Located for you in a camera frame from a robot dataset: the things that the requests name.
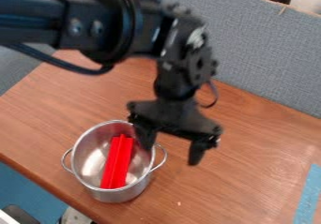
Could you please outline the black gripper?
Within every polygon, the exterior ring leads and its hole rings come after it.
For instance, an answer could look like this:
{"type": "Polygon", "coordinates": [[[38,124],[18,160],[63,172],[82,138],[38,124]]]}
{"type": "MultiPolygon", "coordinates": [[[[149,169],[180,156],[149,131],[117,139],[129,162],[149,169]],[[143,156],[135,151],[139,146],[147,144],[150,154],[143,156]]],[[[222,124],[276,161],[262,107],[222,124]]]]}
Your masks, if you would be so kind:
{"type": "Polygon", "coordinates": [[[198,165],[209,147],[218,145],[224,129],[201,113],[194,99],[131,101],[127,109],[142,147],[146,150],[153,148],[158,132],[192,140],[189,164],[198,165]]]}

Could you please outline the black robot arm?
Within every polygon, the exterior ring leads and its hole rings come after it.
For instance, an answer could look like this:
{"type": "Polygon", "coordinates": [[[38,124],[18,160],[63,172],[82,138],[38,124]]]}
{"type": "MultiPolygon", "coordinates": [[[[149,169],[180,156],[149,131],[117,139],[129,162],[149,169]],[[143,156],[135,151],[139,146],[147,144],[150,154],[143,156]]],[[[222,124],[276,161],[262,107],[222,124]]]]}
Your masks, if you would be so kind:
{"type": "Polygon", "coordinates": [[[158,133],[190,140],[189,163],[214,148],[222,127],[196,93],[212,83],[204,20],[163,0],[0,0],[0,46],[71,72],[102,75],[134,56],[157,63],[155,98],[127,105],[138,141],[158,133]]]}

